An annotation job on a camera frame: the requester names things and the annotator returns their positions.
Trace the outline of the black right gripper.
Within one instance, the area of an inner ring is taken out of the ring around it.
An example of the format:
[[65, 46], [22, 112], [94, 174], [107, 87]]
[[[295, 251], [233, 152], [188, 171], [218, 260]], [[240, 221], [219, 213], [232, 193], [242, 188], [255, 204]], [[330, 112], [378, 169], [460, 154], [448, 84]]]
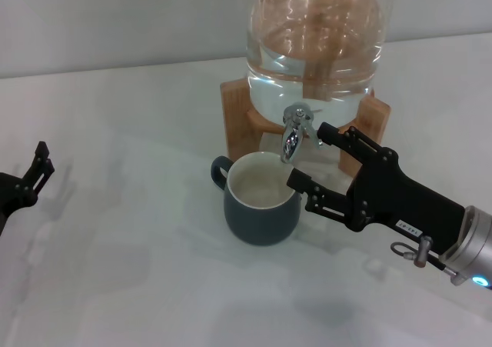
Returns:
[[344, 224], [354, 232], [376, 223], [397, 230], [402, 221], [433, 239], [432, 250], [446, 252], [460, 234], [465, 208], [408, 178], [398, 165], [397, 153], [382, 147], [351, 126], [341, 132], [323, 122], [317, 137], [362, 163], [347, 195], [326, 189], [293, 168], [287, 186], [307, 195], [305, 210]]

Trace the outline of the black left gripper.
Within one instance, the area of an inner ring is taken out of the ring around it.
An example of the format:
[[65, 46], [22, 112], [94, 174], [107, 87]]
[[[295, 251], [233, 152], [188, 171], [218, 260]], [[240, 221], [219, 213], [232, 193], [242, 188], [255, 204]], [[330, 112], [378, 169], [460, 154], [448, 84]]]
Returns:
[[48, 146], [46, 142], [40, 141], [32, 165], [22, 178], [1, 174], [0, 234], [3, 233], [7, 220], [13, 212], [32, 207], [38, 201], [38, 194], [54, 171]]

